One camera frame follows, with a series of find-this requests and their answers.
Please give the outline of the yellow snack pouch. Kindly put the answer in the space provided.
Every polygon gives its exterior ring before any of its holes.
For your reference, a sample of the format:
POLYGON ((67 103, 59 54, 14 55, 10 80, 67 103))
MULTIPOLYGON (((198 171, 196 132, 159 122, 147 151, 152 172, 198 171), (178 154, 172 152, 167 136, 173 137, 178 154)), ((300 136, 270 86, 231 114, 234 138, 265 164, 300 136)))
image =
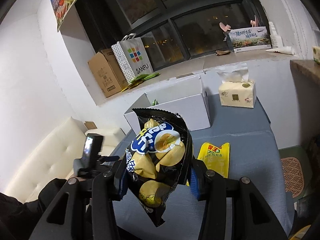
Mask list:
POLYGON ((228 142, 225 142, 221 146, 215 146, 210 142, 204 142, 200 147, 196 159, 203 161, 206 168, 214 170, 223 176, 223 178, 228 178, 230 148, 230 143, 228 142))

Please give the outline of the black potato chip bag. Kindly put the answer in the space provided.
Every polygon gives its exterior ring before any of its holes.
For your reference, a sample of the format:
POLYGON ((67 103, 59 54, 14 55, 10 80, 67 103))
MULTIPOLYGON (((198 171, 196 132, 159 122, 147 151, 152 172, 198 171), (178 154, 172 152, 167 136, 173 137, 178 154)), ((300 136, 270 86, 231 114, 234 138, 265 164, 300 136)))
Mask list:
POLYGON ((187 182, 193 142, 179 114, 154 108, 133 111, 141 130, 121 157, 114 179, 117 199, 131 191, 158 227, 164 223, 167 198, 187 182))

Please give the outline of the green seaweed snack packet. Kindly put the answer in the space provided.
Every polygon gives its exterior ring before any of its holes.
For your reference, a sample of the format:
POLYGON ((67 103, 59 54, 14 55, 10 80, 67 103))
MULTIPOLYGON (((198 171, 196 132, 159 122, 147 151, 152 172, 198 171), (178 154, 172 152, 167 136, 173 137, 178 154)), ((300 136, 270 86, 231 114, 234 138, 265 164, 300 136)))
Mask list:
POLYGON ((158 104, 158 101, 155 99, 155 100, 153 100, 153 102, 152 102, 152 106, 155 106, 155 105, 157 105, 158 104))

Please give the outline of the cream leather sofa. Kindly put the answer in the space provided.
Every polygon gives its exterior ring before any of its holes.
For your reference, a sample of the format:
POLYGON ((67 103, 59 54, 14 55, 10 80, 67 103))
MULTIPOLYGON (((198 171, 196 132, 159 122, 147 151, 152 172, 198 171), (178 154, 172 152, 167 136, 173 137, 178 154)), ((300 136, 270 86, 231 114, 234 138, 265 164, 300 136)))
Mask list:
POLYGON ((38 198, 53 179, 68 179, 74 173, 73 161, 81 158, 86 135, 102 135, 100 155, 109 156, 124 139, 121 128, 96 128, 83 132, 76 120, 68 118, 52 130, 20 165, 4 194, 25 203, 38 198))

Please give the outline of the green chair woven seat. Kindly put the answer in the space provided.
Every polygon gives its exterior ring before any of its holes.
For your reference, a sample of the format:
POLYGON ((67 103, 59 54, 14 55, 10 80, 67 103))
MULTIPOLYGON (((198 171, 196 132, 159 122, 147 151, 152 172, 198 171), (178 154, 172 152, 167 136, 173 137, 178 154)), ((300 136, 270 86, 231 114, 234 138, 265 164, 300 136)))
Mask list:
POLYGON ((292 194, 294 202, 311 191, 312 170, 308 155, 302 146, 292 146, 279 150, 285 191, 292 194))

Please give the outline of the brown cardboard box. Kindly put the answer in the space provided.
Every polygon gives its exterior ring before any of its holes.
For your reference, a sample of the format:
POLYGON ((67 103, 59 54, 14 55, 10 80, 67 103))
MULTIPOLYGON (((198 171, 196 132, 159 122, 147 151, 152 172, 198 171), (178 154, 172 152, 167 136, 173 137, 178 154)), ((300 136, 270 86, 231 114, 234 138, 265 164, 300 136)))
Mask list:
POLYGON ((107 98, 127 87, 127 80, 112 49, 104 49, 96 53, 88 61, 88 66, 107 98))

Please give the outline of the green snack packets on sill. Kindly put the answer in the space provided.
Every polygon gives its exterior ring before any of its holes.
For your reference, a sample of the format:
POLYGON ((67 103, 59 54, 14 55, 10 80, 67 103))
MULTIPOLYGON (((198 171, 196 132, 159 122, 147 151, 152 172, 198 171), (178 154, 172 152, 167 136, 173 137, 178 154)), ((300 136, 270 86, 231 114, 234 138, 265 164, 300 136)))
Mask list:
POLYGON ((124 92, 128 89, 133 89, 137 87, 138 85, 144 83, 145 81, 149 79, 153 79, 154 77, 158 77, 160 73, 151 73, 151 74, 142 74, 137 77, 135 77, 124 89, 121 90, 121 92, 124 92))

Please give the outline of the white Sanfu shopping bag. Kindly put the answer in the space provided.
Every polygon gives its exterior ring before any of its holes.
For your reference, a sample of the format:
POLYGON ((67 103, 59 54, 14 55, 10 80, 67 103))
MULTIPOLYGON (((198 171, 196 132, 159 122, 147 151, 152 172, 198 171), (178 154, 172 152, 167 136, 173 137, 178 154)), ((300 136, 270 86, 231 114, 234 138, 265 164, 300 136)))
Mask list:
POLYGON ((111 48, 127 83, 140 75, 153 73, 143 41, 136 33, 126 35, 111 48))

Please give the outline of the white storage box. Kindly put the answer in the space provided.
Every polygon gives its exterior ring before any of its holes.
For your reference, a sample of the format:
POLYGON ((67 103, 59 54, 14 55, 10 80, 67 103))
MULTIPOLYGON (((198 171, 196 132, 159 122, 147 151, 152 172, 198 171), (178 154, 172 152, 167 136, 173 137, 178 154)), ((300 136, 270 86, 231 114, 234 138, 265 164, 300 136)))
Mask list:
POLYGON ((134 108, 154 108, 179 114, 190 131, 209 128, 210 113, 208 96, 201 77, 194 75, 180 79, 173 85, 142 94, 124 113, 124 117, 135 133, 140 124, 134 108), (158 104, 152 106, 153 100, 158 104))

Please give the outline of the beige tissue pack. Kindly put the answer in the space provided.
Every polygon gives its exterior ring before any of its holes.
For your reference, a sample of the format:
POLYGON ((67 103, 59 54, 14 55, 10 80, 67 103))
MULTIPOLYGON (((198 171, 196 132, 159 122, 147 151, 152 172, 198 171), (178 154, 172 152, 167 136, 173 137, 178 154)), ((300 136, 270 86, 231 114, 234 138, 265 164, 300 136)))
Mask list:
POLYGON ((216 72, 222 81, 218 89, 222 106, 254 108, 255 82, 249 79, 246 63, 220 66, 216 72))

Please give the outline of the wooden side shelf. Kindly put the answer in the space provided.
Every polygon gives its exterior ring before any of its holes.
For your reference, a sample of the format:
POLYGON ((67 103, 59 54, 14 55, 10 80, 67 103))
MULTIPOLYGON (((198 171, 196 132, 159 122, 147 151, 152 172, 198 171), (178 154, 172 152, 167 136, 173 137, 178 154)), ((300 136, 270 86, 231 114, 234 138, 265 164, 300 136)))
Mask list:
POLYGON ((313 60, 290 60, 290 67, 320 85, 320 66, 313 60))

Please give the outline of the white tube on sill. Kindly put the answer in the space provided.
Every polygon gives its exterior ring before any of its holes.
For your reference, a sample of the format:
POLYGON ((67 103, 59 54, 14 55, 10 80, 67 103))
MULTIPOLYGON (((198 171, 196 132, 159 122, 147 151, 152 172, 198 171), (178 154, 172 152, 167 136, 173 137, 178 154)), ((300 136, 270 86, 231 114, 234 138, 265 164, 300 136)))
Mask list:
POLYGON ((280 53, 280 54, 286 54, 286 55, 295 55, 295 51, 291 46, 272 48, 272 49, 266 50, 266 52, 269 52, 269 53, 280 53))

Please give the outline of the white lotion bottle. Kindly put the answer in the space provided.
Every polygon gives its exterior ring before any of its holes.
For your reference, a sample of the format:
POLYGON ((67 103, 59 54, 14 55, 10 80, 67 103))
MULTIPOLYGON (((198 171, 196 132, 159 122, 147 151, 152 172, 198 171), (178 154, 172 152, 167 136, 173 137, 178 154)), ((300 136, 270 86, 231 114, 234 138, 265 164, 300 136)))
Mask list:
POLYGON ((277 33, 273 22, 269 22, 269 29, 270 29, 270 39, 271 39, 271 42, 272 42, 272 47, 273 48, 283 47, 282 38, 277 33))

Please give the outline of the landscape printed tissue box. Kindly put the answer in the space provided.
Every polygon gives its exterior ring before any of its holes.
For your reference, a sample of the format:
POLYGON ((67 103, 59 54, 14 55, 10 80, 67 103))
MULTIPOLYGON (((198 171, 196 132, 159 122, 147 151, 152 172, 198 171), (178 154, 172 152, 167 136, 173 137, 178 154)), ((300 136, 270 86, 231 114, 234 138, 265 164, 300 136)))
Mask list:
POLYGON ((271 40, 266 27, 233 29, 228 36, 235 53, 271 49, 271 40))

